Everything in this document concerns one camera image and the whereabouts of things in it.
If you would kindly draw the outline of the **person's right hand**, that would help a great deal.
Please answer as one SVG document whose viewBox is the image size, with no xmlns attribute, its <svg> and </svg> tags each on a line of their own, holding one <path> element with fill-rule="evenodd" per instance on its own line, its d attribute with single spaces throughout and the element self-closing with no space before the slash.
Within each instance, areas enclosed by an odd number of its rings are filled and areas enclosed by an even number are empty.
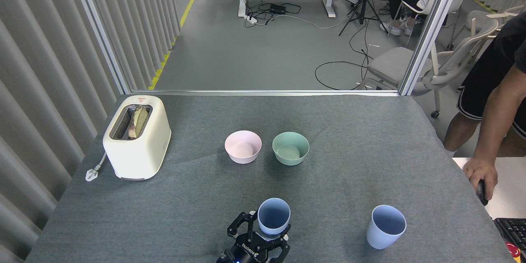
<svg viewBox="0 0 526 263">
<path fill-rule="evenodd" d="M 463 172 L 474 190 L 477 190 L 480 181 L 484 182 L 487 201 L 492 199 L 494 188 L 498 184 L 495 161 L 496 157 L 472 157 L 463 167 Z"/>
</svg>

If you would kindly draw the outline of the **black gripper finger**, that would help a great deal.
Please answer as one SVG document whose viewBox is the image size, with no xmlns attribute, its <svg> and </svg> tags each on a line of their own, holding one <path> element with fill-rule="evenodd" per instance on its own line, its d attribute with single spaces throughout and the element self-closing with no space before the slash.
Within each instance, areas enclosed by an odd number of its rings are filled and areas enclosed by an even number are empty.
<svg viewBox="0 0 526 263">
<path fill-rule="evenodd" d="M 235 238 L 236 244 L 252 244 L 257 241 L 257 233 L 254 231 L 254 222 L 257 220 L 257 211 L 250 211 L 248 214 L 241 212 L 235 220 L 227 228 L 227 235 Z M 248 223 L 247 232 L 244 234 L 238 233 L 238 228 L 243 223 Z"/>
<path fill-rule="evenodd" d="M 291 224 L 287 224 L 287 227 L 280 233 L 278 238 L 275 238 L 273 240 L 265 241 L 265 244 L 263 245 L 263 249 L 267 250 L 267 255 L 269 258 L 265 261 L 266 263 L 282 263 L 284 261 L 284 258 L 286 258 L 290 247 L 288 246 L 288 236 L 287 233 L 291 228 Z M 271 258 L 269 253 L 273 251 L 276 248 L 281 248 L 281 253 L 278 257 Z"/>
</svg>

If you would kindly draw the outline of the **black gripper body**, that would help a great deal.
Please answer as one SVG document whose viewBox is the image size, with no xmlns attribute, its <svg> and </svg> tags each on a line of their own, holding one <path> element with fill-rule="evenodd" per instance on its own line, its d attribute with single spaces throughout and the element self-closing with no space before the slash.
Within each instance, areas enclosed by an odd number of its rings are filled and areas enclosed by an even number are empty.
<svg viewBox="0 0 526 263">
<path fill-rule="evenodd" d="M 239 235 L 235 244 L 221 254 L 218 263 L 266 263 L 268 253 L 274 250 L 275 244 L 271 240 L 265 240 L 258 233 L 253 233 L 252 238 L 248 234 Z"/>
</svg>

